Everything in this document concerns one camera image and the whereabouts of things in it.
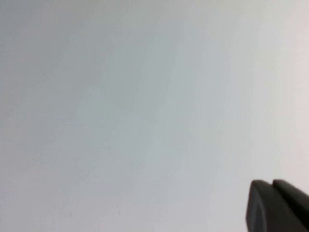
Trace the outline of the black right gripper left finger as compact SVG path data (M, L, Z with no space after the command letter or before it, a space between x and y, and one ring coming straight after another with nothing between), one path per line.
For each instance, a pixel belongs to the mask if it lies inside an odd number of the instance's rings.
M272 184L251 182L246 211L248 231L307 232L309 220L300 220Z

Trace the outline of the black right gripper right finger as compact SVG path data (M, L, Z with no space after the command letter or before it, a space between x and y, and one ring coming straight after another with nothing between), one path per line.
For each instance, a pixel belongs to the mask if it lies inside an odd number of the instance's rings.
M309 219L309 196L307 194L285 180L276 179L272 185L300 220Z

